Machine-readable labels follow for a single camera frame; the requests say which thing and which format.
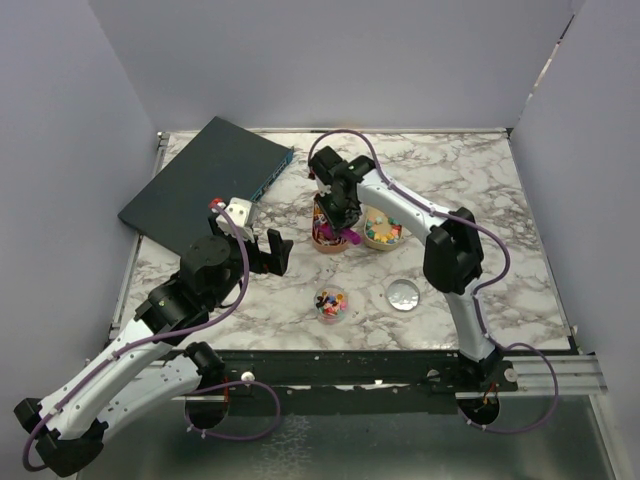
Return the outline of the purple plastic scoop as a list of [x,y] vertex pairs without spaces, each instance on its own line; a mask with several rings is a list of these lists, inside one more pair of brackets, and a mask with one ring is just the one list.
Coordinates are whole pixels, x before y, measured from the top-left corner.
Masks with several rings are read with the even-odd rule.
[[319,227],[320,233],[331,242],[349,242],[353,245],[359,245],[362,242],[361,236],[350,228],[345,228],[338,233],[334,232],[328,223]]

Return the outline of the pink tray of lollipops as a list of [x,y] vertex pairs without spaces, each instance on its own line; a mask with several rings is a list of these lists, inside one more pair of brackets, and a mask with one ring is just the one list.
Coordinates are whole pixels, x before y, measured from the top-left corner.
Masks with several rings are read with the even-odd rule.
[[338,254],[349,247],[349,241],[343,237],[334,237],[328,221],[316,200],[313,200],[312,243],[323,254]]

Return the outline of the beige tray of star candies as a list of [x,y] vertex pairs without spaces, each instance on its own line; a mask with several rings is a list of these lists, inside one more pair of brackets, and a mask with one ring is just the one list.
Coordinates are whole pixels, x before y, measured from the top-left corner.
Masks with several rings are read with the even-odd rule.
[[395,250],[403,238],[404,229],[393,217],[367,207],[363,225],[363,240],[367,247],[379,251]]

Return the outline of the silver round jar lid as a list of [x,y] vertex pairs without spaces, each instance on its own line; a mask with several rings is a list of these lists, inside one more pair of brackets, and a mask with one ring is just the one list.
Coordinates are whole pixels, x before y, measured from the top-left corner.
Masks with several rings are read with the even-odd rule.
[[410,280],[398,279],[389,284],[385,296],[392,308],[408,312],[415,309],[420,302],[420,291]]

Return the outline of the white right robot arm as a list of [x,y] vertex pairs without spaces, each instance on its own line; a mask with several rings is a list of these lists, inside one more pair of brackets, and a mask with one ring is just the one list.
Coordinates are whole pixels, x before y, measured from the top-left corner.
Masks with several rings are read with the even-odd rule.
[[421,242],[424,276],[445,296],[456,327],[463,357],[461,383],[472,391],[491,384],[502,354],[483,330],[482,307],[474,299],[484,252],[473,214],[466,208],[449,211],[402,188],[366,156],[347,162],[324,147],[310,156],[308,167],[318,186],[314,201],[326,221],[324,232],[346,234],[365,205],[382,211]]

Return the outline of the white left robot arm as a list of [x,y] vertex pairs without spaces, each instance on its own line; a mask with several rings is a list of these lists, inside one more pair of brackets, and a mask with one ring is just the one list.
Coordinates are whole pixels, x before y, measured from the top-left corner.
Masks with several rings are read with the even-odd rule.
[[216,318],[234,289],[245,292],[249,275],[286,273],[293,241],[276,230],[267,232],[270,249],[260,249],[253,229],[227,215],[209,219],[211,235],[194,242],[180,266],[154,288],[117,337],[73,379],[48,396],[26,398],[14,414],[29,437],[22,452],[26,470],[51,470],[60,477],[88,466],[106,441],[137,416],[175,396],[238,385],[224,361],[205,342],[189,344],[158,373],[137,376],[191,334],[227,318],[233,302]]

